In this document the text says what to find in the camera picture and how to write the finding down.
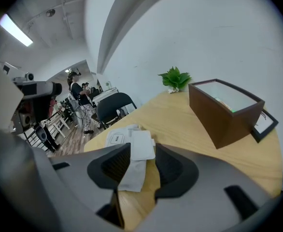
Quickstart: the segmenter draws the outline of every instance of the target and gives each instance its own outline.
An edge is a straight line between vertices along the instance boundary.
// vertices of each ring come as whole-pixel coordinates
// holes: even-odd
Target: wooden floor
[[[58,151],[55,153],[52,153],[51,151],[47,151],[48,157],[57,157],[57,156],[64,156],[64,155],[72,155],[72,154],[78,154],[82,153],[84,151],[85,144],[90,141],[92,138],[99,135],[104,129],[94,129],[93,134],[84,134],[84,129],[75,127],[77,125],[77,122],[74,121],[72,123],[68,122],[68,126],[70,127],[70,130],[66,127],[62,128],[62,131],[66,138],[63,138],[60,133],[56,136],[56,143],[60,144],[61,147]]]

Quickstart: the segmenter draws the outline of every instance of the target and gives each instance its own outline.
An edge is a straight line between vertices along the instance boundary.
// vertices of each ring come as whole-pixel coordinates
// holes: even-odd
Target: fluorescent light
[[[29,46],[33,43],[33,41],[19,29],[7,14],[1,18],[0,25],[25,46]]]

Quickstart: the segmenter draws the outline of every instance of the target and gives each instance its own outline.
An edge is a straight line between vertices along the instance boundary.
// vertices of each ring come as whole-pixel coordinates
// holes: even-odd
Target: black top
[[[74,83],[72,85],[71,92],[72,92],[72,95],[74,96],[74,98],[76,100],[78,100],[78,96],[79,96],[80,91],[83,91],[83,88],[80,87],[78,85],[78,83]],[[79,98],[78,102],[80,103],[80,105],[90,104],[90,102],[89,102],[89,100],[88,100],[86,95],[80,95],[80,98]]]

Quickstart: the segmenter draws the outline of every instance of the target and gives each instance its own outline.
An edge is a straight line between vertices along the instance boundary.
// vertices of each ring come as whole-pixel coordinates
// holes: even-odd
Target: white paper
[[[258,133],[262,133],[264,130],[266,130],[271,124],[273,123],[273,120],[269,118],[266,114],[263,112],[259,116],[256,125],[254,128],[258,131]]]
[[[117,144],[126,144],[131,142],[130,130],[139,130],[137,124],[128,125],[123,128],[111,130],[106,137],[105,147],[114,146]]]
[[[151,134],[148,130],[136,130],[131,137],[131,160],[150,160],[154,159]]]
[[[140,192],[146,176],[145,160],[131,160],[129,167],[119,183],[118,191]]]

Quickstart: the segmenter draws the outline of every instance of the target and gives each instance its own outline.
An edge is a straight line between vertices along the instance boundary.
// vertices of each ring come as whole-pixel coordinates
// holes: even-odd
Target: ceiling pipe
[[[66,21],[66,25],[67,25],[67,27],[69,29],[69,33],[70,33],[71,39],[73,40],[72,30],[71,30],[68,18],[66,17],[66,11],[65,11],[65,8],[64,8],[65,0],[61,0],[61,1],[62,1],[62,10],[63,10],[63,14],[64,14],[64,20]]]
[[[82,2],[82,1],[84,1],[84,0],[70,0],[70,1],[68,1],[68,2],[65,2],[65,5],[69,5],[69,4],[76,3],[76,2]],[[40,12],[39,14],[35,15],[35,16],[32,17],[30,20],[28,20],[28,21],[22,26],[22,29],[24,29],[30,22],[34,21],[36,18],[39,18],[39,17],[41,17],[42,15],[45,15],[48,10],[56,9],[56,8],[59,8],[59,7],[62,7],[62,3],[61,3],[61,4],[58,4],[58,5],[55,5],[55,6],[53,6],[53,7],[50,7],[49,9],[44,10],[43,12]]]

